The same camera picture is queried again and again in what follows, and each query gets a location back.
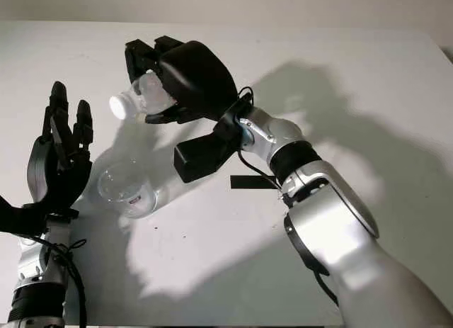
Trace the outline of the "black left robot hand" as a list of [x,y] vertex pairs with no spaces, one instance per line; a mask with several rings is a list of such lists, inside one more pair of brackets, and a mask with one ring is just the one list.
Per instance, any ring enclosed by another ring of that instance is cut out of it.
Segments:
[[66,86],[56,81],[45,108],[42,133],[35,140],[27,168],[33,206],[46,213],[69,209],[83,193],[92,169],[91,107],[80,100],[71,127]]

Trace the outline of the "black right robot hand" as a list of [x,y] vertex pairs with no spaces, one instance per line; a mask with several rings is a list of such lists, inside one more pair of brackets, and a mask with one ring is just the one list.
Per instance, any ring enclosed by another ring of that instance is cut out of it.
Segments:
[[157,113],[146,112],[145,123],[182,124],[201,118],[218,121],[237,100],[229,70],[196,40],[184,43],[164,35],[155,39],[152,47],[136,39],[125,44],[125,61],[130,81],[150,70],[176,101]]

